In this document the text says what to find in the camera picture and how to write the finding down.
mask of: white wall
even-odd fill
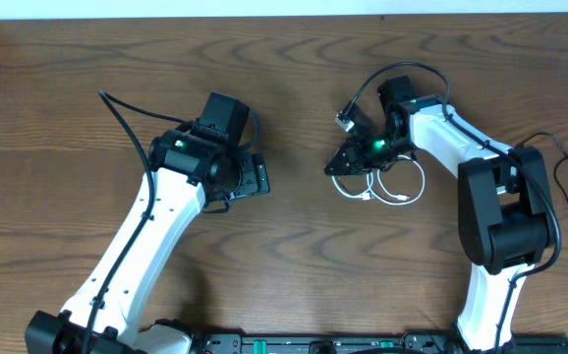
[[[0,0],[0,20],[568,12],[568,0]]]

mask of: robotic arm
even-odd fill
[[[386,127],[375,133],[368,116],[353,102],[336,123],[353,135],[325,167],[327,175],[357,175],[383,169],[399,154],[415,148],[429,152],[459,184],[459,236],[472,274],[465,308],[457,328],[470,351],[496,347],[497,325],[505,311],[511,278],[532,269],[553,240],[544,205],[526,180],[498,154],[484,148],[467,131],[516,159],[550,195],[540,153],[532,147],[511,148],[496,142],[464,121],[438,95],[418,97],[408,77],[387,80],[378,88]],[[519,194],[519,201],[501,206],[498,194]],[[511,318],[525,278],[516,283],[498,345],[511,339]]]
[[[180,330],[154,325],[138,334],[148,295],[177,241],[191,221],[210,202],[229,209],[233,200],[270,191],[261,154],[239,146],[247,118],[257,116],[237,99],[213,93],[200,119],[155,138],[149,149],[155,203],[129,253],[120,263],[93,322],[92,353],[187,353],[191,338]],[[38,311],[27,328],[29,353],[80,353],[93,299],[116,263],[148,204],[144,175],[136,201],[103,255],[79,291],[58,317]]]

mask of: wooden surface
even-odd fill
[[[346,200],[322,172],[345,139],[336,111],[399,60],[444,71],[459,112],[494,139],[544,130],[568,147],[568,15],[0,22],[0,352],[24,352],[33,313],[57,314],[79,288],[140,184],[137,154],[98,89],[189,118],[221,91],[262,117],[272,192],[191,224],[142,326],[449,328],[470,270],[452,175],[421,152],[424,196],[389,207]],[[422,93],[442,91],[432,75],[409,74]],[[375,86],[361,104],[381,123]],[[170,127],[126,115],[146,146]],[[559,152],[536,144],[550,169]],[[416,171],[398,171],[387,185],[415,193]],[[568,166],[562,179],[568,187]],[[526,283],[515,332],[568,335],[568,209],[551,188],[563,252]]]

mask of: white cord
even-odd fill
[[[371,182],[371,184],[368,183],[369,192],[370,192],[376,199],[378,199],[379,201],[381,201],[381,202],[383,202],[383,203],[385,203],[385,204],[387,204],[387,205],[390,205],[390,206],[397,206],[397,207],[398,207],[398,206],[405,206],[405,205],[408,205],[408,204],[410,204],[410,203],[416,202],[416,201],[422,196],[422,194],[424,193],[424,189],[426,188],[426,174],[424,173],[424,169],[422,168],[422,166],[419,165],[418,162],[415,161],[413,158],[411,158],[411,157],[409,157],[409,156],[406,156],[406,155],[398,155],[398,159],[402,159],[402,160],[407,160],[407,161],[413,162],[413,163],[414,163],[416,166],[418,166],[418,168],[420,169],[420,173],[422,173],[422,188],[420,189],[420,192],[418,193],[418,195],[417,195],[416,197],[414,197],[414,198],[411,199],[411,200],[408,200],[409,197],[407,197],[407,196],[403,196],[403,195],[393,195],[393,194],[391,194],[389,191],[387,191],[387,189],[386,189],[386,188],[384,187],[384,185],[382,184],[382,180],[380,179],[380,170],[379,170],[379,169],[377,170],[377,181],[378,181],[378,184],[380,185],[380,188],[382,188],[382,191],[383,191],[384,193],[386,193],[387,196],[389,196],[389,197],[395,198],[395,199],[397,199],[397,200],[405,201],[405,202],[403,202],[403,203],[392,203],[392,202],[390,202],[390,201],[384,199],[383,197],[379,196],[376,192],[373,191],[373,188],[372,188],[372,187],[373,187],[373,183],[372,183],[372,182]]]
[[[394,195],[392,193],[390,193],[382,184],[382,181],[380,180],[380,170],[378,169],[376,171],[376,175],[377,175],[377,182],[380,185],[380,188],[382,188],[382,191],[384,193],[386,193],[387,196],[397,199],[398,201],[403,201],[402,203],[393,203],[390,202],[388,200],[386,200],[385,198],[379,196],[374,190],[373,190],[373,183],[374,178],[373,178],[373,172],[368,173],[365,176],[365,179],[367,180],[367,188],[358,193],[357,195],[353,195],[351,193],[349,193],[345,188],[343,188],[343,186],[341,186],[341,184],[339,183],[339,181],[337,180],[336,176],[332,176],[332,183],[334,184],[334,187],[336,188],[337,191],[339,191],[339,193],[341,195],[343,195],[346,198],[351,198],[351,199],[360,199],[363,201],[368,201],[371,199],[378,199],[379,201],[390,205],[390,206],[405,206],[408,205],[410,203],[414,203],[416,202],[424,193],[424,189],[426,188],[426,175],[424,174],[424,169],[411,157],[406,156],[406,155],[398,155],[398,159],[401,160],[408,160],[411,161],[413,163],[415,163],[415,165],[420,169],[420,172],[422,173],[422,188],[420,189],[420,192],[418,193],[418,195],[416,197],[414,197],[413,199],[409,200],[408,196],[404,196],[404,195]]]

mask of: green component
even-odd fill
[[[266,340],[254,341],[254,354],[266,354]]]
[[[373,146],[375,148],[382,148],[382,147],[384,147],[385,144],[386,144],[386,141],[381,140],[381,141],[376,141],[375,143],[373,143]]]

